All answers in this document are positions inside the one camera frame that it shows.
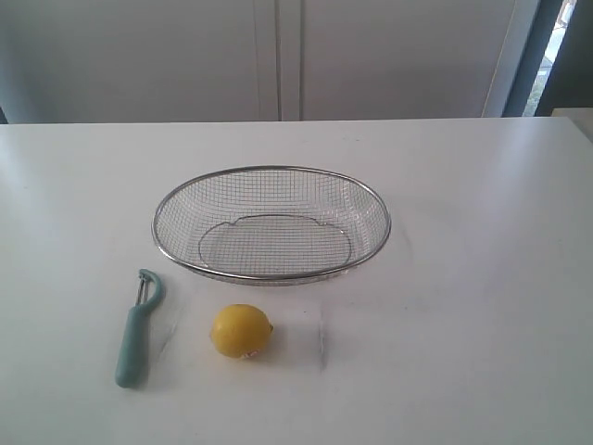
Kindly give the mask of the teal handled peeler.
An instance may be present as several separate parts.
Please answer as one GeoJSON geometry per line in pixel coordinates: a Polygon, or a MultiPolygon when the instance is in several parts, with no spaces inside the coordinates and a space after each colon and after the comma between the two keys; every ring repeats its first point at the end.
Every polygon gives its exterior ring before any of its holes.
{"type": "Polygon", "coordinates": [[[150,317],[164,296],[156,273],[140,269],[138,276],[140,285],[135,304],[128,311],[115,371],[120,388],[136,388],[147,375],[150,317]]]}

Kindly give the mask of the yellow lemon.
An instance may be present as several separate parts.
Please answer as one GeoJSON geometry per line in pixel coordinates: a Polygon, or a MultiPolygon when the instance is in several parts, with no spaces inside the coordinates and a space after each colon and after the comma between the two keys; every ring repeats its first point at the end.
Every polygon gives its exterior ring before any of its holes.
{"type": "Polygon", "coordinates": [[[209,336],[221,355],[244,359],[264,350],[272,332],[273,325],[262,310],[248,304],[233,304],[217,313],[209,336]]]}

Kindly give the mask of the oval steel mesh basket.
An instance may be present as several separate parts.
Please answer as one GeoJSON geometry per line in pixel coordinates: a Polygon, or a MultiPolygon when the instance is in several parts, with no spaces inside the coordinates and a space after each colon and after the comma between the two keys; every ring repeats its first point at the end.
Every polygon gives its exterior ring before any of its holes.
{"type": "Polygon", "coordinates": [[[171,190],[151,233],[175,264],[252,286],[321,281],[373,258],[392,227],[382,198],[338,172],[261,165],[210,172],[171,190]]]}

